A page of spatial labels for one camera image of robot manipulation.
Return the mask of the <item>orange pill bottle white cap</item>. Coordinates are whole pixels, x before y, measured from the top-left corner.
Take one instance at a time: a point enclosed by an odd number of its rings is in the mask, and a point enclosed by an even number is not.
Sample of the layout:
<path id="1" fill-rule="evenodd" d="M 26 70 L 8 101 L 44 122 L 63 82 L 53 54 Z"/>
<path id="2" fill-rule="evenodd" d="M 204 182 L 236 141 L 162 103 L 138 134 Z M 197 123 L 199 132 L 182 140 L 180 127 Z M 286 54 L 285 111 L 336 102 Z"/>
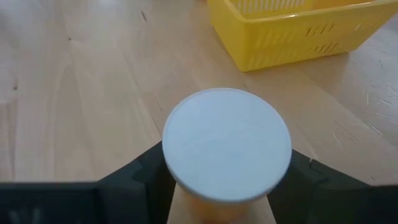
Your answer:
<path id="1" fill-rule="evenodd" d="M 212 88 L 181 101 L 162 133 L 166 165 L 206 224 L 228 224 L 271 192 L 292 159 L 280 114 L 262 98 Z"/>

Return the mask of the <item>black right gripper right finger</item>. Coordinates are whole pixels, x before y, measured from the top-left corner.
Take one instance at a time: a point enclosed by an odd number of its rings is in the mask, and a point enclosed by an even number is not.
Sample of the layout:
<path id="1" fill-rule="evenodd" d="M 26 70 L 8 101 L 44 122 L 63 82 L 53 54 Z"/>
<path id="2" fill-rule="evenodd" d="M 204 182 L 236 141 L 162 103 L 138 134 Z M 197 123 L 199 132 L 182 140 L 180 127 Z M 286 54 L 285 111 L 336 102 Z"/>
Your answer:
<path id="1" fill-rule="evenodd" d="M 267 198 L 277 224 L 398 224 L 398 185 L 368 185 L 297 151 Z"/>

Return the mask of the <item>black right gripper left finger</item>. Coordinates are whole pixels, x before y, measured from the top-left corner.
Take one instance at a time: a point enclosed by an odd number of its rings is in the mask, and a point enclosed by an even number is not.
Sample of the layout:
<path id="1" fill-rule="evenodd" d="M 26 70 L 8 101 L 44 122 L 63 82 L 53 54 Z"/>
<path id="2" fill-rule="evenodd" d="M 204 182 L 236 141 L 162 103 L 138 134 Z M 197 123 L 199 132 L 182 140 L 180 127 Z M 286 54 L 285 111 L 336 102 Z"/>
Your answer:
<path id="1" fill-rule="evenodd" d="M 0 224 L 167 224 L 176 181 L 161 143 L 90 182 L 0 182 Z"/>

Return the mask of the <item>yellow plastic basket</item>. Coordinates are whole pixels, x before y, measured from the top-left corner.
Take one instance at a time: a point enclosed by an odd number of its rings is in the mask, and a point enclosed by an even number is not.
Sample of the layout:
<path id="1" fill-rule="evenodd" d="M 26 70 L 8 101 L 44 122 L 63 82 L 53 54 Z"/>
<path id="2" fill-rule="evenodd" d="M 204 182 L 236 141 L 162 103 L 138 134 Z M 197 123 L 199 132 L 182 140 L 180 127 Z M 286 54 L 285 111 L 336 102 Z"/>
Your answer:
<path id="1" fill-rule="evenodd" d="M 398 0 L 207 0 L 211 23 L 242 72 L 357 49 Z"/>

